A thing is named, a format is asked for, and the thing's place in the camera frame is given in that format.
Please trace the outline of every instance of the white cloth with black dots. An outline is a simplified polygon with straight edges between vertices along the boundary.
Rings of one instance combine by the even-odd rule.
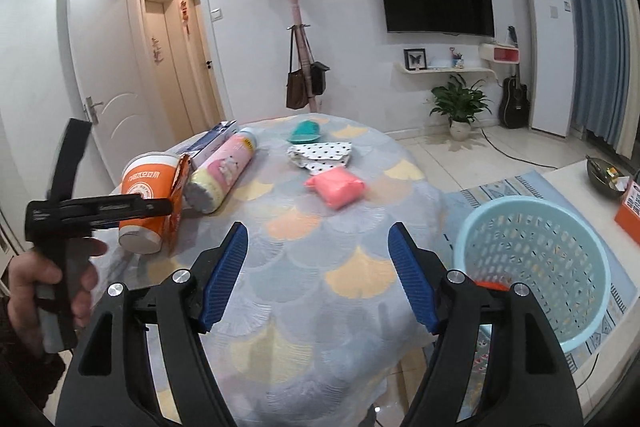
[[[337,166],[347,165],[351,156],[351,142],[310,143],[292,145],[287,155],[298,167],[315,176]]]

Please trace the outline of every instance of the black cable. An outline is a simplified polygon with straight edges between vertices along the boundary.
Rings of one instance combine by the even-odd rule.
[[[531,165],[535,165],[538,167],[546,167],[548,169],[553,169],[553,170],[558,170],[558,167],[554,167],[553,165],[542,165],[542,163],[535,163],[535,162],[530,162],[528,160],[523,160],[522,158],[515,158],[514,156],[509,156],[506,152],[501,151],[500,149],[498,149],[494,144],[491,143],[491,140],[489,140],[486,137],[486,134],[484,134],[484,129],[481,127],[480,131],[482,131],[482,136],[484,136],[484,139],[487,140],[487,142],[489,142],[489,145],[491,147],[493,147],[495,150],[497,150],[497,152],[499,152],[500,154],[504,154],[505,156],[507,156],[507,158],[511,158],[512,160],[516,160],[518,162],[523,162],[523,163],[529,163]]]
[[[598,357],[600,356],[600,354],[598,353],[596,355],[596,359],[593,362],[593,367],[591,367],[591,370],[589,372],[589,374],[587,375],[587,378],[584,379],[584,382],[582,382],[578,387],[575,388],[576,391],[578,391],[578,389],[580,389],[582,386],[584,386],[587,383],[587,380],[589,380],[591,378],[591,375],[593,375],[593,370],[596,368],[596,364],[598,363]]]

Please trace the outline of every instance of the teal hat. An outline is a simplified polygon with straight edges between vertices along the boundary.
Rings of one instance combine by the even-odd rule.
[[[318,122],[313,120],[305,120],[300,122],[294,129],[289,142],[294,144],[313,143],[320,137],[320,126]]]

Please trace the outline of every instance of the black acoustic guitar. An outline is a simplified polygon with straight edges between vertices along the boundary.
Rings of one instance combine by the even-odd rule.
[[[516,28],[509,26],[509,36],[518,47]],[[498,108],[500,123],[508,129],[526,127],[529,124],[530,105],[527,100],[527,86],[520,83],[520,64],[516,65],[516,74],[505,78],[502,83],[502,101]]]

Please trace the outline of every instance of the beige curtain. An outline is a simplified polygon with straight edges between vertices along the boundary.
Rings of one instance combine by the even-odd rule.
[[[625,0],[625,5],[629,20],[629,87],[616,152],[631,158],[640,120],[640,7],[638,0]]]

